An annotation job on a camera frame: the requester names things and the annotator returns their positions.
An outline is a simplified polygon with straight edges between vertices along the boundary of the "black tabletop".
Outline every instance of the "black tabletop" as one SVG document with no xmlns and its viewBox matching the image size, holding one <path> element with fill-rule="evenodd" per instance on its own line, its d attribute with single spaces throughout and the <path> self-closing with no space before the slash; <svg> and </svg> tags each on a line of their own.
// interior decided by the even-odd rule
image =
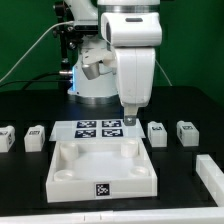
<svg viewBox="0 0 224 224">
<path fill-rule="evenodd" d="M 195 172 L 196 155 L 209 154 L 224 168 L 224 110 L 193 87 L 155 87 L 138 118 L 147 134 L 150 121 L 162 122 L 167 148 L 152 148 L 143 139 L 158 177 L 158 196 L 81 202 L 47 203 L 45 182 L 55 142 L 49 137 L 55 121 L 122 119 L 120 103 L 90 106 L 71 102 L 57 90 L 0 93 L 0 127 L 12 125 L 16 141 L 0 153 L 0 216 L 60 214 L 83 211 L 216 207 Z M 198 147 L 183 147 L 176 136 L 178 121 L 190 121 L 200 132 Z M 29 127 L 43 125 L 46 141 L 41 152 L 25 152 Z"/>
</svg>

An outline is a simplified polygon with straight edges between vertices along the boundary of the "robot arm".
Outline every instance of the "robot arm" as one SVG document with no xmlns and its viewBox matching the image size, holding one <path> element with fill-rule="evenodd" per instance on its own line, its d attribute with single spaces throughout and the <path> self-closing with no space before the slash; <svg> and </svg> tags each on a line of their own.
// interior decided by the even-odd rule
<svg viewBox="0 0 224 224">
<path fill-rule="evenodd" d="M 155 66 L 153 47 L 162 40 L 159 14 L 155 10 L 160 1 L 98 0 L 98 16 L 90 0 L 65 2 L 75 18 L 74 26 L 98 24 L 99 36 L 109 46 L 108 50 L 93 49 L 84 55 L 84 73 L 88 79 L 99 77 L 99 61 L 115 70 L 124 123 L 135 125 L 138 108 L 147 106 L 151 96 Z"/>
</svg>

